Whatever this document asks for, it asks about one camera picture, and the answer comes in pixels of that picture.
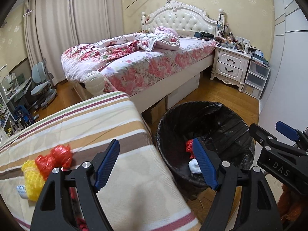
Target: drawer knob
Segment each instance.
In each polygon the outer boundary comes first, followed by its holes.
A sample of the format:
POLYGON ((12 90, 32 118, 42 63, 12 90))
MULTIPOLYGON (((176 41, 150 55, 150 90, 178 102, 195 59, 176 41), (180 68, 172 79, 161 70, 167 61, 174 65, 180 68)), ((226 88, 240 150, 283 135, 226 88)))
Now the drawer knob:
POLYGON ((231 69, 230 71, 227 68, 224 68, 225 70, 227 70, 227 72, 233 72, 233 69, 231 69))
POLYGON ((227 59, 227 61, 232 61, 232 62, 233 62, 233 64, 235 64, 235 61, 233 61, 232 59, 227 59))

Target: trash can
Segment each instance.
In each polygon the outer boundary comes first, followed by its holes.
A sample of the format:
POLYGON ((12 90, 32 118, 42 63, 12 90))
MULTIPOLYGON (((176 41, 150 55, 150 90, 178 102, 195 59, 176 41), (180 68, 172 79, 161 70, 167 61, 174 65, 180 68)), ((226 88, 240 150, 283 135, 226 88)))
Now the trash can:
POLYGON ((186 102, 169 109, 161 119, 156 142, 175 183, 187 199, 195 199, 206 185, 202 174, 192 174, 190 153, 185 143, 200 137, 207 149, 215 151, 240 169, 254 160, 254 143, 243 119, 219 102, 186 102))

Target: cardboard box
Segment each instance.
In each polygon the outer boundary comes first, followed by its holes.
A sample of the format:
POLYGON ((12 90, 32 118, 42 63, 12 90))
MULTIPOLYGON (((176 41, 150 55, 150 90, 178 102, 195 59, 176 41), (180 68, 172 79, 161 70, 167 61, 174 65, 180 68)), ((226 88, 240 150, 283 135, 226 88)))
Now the cardboard box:
POLYGON ((166 99, 163 98, 151 108, 142 113, 144 120, 147 123, 154 123, 166 113, 166 99))
POLYGON ((167 97, 167 109, 176 105, 180 100, 184 99, 191 92, 199 87, 200 74, 195 75, 193 78, 185 82, 182 86, 178 87, 167 97))

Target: yellow bubble wrap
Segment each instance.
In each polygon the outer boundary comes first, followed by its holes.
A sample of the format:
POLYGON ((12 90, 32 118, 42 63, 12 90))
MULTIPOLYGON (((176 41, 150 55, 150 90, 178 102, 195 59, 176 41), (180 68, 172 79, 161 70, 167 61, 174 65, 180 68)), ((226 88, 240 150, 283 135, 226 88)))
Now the yellow bubble wrap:
POLYGON ((25 177, 26 193, 29 200, 37 201, 45 181, 34 160, 27 160, 21 167, 25 177))

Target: white nightstand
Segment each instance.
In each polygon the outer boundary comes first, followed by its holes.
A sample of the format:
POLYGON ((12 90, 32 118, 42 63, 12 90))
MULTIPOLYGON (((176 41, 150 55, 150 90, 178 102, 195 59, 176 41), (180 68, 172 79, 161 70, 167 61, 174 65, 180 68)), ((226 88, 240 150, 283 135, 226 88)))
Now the white nightstand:
POLYGON ((217 46, 211 80, 217 77, 226 84, 238 86, 238 91, 242 92, 250 59, 249 54, 217 46))

